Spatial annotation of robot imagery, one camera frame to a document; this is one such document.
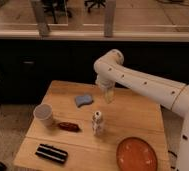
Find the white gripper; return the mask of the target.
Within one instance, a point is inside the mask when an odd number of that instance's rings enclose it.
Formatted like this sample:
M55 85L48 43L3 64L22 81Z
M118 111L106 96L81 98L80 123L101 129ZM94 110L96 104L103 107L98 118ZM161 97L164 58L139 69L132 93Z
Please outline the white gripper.
M100 75L97 76L95 83L102 91L106 91L104 93L104 99L107 103L111 103L114 99L113 88L115 86L115 83Z

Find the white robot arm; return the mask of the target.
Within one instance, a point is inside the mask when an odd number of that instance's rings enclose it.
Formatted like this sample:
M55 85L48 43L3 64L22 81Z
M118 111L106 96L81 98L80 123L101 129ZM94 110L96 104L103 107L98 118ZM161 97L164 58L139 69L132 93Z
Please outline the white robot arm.
M96 84L103 92L119 83L184 118L175 171L189 171L189 85L123 66L124 56L112 49L94 62Z

